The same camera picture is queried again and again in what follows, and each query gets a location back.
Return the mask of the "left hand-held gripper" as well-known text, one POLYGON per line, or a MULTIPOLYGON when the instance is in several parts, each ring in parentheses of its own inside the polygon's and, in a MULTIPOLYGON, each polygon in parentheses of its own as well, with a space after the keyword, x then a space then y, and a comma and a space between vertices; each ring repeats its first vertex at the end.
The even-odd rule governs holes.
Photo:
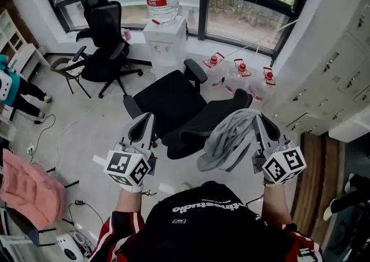
POLYGON ((142 186, 146 175, 154 175, 157 157, 149 150, 156 148, 156 118, 144 113, 123 129, 121 142, 108 151, 106 158, 93 156, 104 173, 120 186, 142 186))

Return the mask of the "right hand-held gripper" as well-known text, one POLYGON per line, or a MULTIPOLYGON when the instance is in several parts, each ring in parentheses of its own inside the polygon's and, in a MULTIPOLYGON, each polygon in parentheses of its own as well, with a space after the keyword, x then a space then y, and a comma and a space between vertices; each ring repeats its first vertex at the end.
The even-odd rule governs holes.
POLYGON ((299 146, 293 141, 285 141, 274 149, 271 147, 278 143, 280 130, 264 114, 257 115, 253 120, 256 140, 264 153, 252 156, 255 173, 262 172, 264 178, 274 183, 286 183, 296 177, 306 168, 306 162, 299 146))

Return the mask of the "grey clothes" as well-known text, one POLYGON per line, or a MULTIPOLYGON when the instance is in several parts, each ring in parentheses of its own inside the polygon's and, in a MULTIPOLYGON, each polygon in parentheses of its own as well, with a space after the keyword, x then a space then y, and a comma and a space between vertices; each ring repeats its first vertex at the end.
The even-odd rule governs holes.
POLYGON ((205 153, 197 160, 198 170, 206 172, 220 169, 231 172, 255 140, 253 120, 260 114, 259 110, 243 108, 222 120, 205 142, 205 153))

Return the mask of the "black low-back office chair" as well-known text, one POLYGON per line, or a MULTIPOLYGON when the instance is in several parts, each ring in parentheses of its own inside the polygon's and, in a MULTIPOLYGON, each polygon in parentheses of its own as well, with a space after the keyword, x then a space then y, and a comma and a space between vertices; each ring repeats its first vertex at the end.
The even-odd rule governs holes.
POLYGON ((132 118, 147 112, 154 115, 155 136, 167 147, 171 160, 200 151, 223 119, 252 102, 252 96, 240 88, 231 99, 206 102, 200 93, 200 85, 208 79, 206 73, 192 59, 184 64, 184 72, 175 70, 135 96, 123 98, 132 118))

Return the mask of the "person's right forearm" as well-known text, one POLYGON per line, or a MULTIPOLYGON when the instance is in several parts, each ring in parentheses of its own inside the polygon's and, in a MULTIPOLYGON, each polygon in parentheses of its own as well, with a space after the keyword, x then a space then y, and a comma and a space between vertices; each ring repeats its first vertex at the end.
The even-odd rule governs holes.
POLYGON ((262 205, 262 219, 269 226, 281 228, 292 224, 293 220, 286 202, 283 184, 264 187, 264 200, 262 205))

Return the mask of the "person's left forearm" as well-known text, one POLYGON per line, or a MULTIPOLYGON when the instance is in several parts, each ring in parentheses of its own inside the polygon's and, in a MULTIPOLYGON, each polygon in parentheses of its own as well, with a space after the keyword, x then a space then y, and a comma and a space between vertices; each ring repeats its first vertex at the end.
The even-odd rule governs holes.
POLYGON ((132 193, 121 189, 115 211, 140 212, 142 207, 142 192, 132 193))

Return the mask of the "small dark cushioned chair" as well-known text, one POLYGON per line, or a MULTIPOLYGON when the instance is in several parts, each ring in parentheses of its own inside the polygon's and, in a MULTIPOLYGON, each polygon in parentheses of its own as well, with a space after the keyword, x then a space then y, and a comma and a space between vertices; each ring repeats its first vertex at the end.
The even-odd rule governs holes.
POLYGON ((85 95, 91 98, 91 95, 86 91, 79 80, 83 69, 84 65, 79 65, 77 61, 73 61, 71 58, 66 57, 61 57, 53 61, 50 65, 50 70, 52 72, 58 73, 65 78, 72 94, 74 94, 74 91, 72 89, 70 81, 74 80, 77 85, 83 90, 85 95))

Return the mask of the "black mesh headrest office chair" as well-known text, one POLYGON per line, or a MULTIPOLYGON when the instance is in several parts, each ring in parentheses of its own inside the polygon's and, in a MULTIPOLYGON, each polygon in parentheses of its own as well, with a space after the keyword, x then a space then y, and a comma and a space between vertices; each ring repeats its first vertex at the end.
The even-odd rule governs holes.
POLYGON ((142 76, 143 71, 128 67, 130 44, 121 33, 121 5, 117 1, 85 0, 83 8, 88 28, 80 31, 76 40, 91 38, 97 49, 89 56, 83 46, 72 60, 83 67, 81 77, 84 80, 104 84, 98 94, 99 98, 103 98, 104 92, 113 82, 119 84, 126 96, 121 77, 134 73, 142 76))

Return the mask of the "white wrist cuff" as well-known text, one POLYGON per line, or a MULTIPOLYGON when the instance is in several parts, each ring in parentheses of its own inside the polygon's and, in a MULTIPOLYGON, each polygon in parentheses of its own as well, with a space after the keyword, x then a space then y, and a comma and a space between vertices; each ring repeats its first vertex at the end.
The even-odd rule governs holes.
POLYGON ((140 186, 131 186, 131 185, 126 185, 126 184, 121 184, 120 187, 123 190, 128 191, 130 193, 141 193, 142 190, 143 190, 143 185, 140 185, 140 186))

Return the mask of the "brown wooden planks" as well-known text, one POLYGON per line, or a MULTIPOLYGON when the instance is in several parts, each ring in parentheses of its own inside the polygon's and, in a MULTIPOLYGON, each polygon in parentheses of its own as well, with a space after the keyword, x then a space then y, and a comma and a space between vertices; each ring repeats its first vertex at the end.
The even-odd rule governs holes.
POLYGON ((345 144, 328 134, 305 132, 301 135, 301 150, 307 167, 298 175, 291 214, 298 231, 325 249, 336 218, 325 221, 323 214, 342 193, 345 144))

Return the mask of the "grey metal lockers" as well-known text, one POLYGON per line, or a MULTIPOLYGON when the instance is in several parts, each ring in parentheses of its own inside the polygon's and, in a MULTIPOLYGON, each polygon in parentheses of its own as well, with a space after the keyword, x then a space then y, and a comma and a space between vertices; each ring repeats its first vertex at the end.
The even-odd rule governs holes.
POLYGON ((370 5, 275 114, 287 130, 321 135, 370 103, 370 5))

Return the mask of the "white water dispenser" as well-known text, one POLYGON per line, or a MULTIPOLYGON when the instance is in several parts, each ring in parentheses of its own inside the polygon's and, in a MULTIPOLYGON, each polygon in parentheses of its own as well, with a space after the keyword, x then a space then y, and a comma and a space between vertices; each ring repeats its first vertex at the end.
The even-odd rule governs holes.
POLYGON ((180 67, 186 58, 187 20, 176 16, 163 24, 149 22, 143 35, 152 64, 164 67, 180 67))

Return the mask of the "person's black red jersey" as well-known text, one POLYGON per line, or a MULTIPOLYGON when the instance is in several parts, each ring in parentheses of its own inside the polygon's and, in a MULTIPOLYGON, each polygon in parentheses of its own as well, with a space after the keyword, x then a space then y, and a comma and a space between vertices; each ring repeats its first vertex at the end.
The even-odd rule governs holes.
POLYGON ((297 226, 269 226, 226 185, 164 198, 147 218, 113 210, 88 262, 324 262, 297 226))

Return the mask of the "small grey device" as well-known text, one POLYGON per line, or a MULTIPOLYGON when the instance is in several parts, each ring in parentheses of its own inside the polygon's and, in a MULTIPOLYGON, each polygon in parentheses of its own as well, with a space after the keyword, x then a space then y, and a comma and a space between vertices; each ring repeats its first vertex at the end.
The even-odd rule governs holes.
POLYGON ((71 236, 75 240, 75 242, 81 247, 88 247, 90 244, 90 241, 83 234, 77 231, 71 232, 71 236))

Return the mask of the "pink padded jacket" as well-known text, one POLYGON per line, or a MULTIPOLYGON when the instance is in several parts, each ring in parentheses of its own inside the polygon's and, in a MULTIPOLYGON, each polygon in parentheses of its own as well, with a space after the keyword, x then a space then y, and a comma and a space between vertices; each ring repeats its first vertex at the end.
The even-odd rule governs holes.
POLYGON ((10 150, 3 150, 0 198, 25 216, 38 230, 60 221, 64 186, 39 164, 29 164, 10 150))

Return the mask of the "white shelf unit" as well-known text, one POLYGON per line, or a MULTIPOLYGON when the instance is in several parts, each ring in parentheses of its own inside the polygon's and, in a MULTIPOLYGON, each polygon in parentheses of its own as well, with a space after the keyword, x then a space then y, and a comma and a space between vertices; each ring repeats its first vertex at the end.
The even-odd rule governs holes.
POLYGON ((33 43, 27 43, 6 9, 0 14, 0 54, 9 57, 11 71, 29 82, 49 64, 33 43))

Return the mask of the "black metal frame chair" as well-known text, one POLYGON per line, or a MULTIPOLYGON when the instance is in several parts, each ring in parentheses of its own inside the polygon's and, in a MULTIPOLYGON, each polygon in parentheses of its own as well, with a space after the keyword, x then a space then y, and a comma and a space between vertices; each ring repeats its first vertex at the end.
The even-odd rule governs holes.
MULTIPOLYGON (((50 174, 51 172, 55 170, 56 170, 55 168, 52 168, 50 170, 47 170, 46 172, 50 174)), ((77 184, 79 184, 78 180, 70 184, 63 185, 63 186, 66 190, 67 188, 70 188, 77 184)), ((16 210, 8 207, 5 202, 4 202, 4 206, 0 206, 0 217, 3 219, 6 217, 9 217, 18 226, 21 232, 25 234, 25 236, 30 240, 30 243, 34 244, 37 248, 44 247, 44 246, 53 246, 55 244, 54 242, 41 244, 40 238, 39 238, 40 233, 45 233, 48 231, 55 231, 56 230, 55 228, 49 228, 49 226, 51 226, 49 225, 45 229, 38 230, 25 216, 18 213, 16 210)))

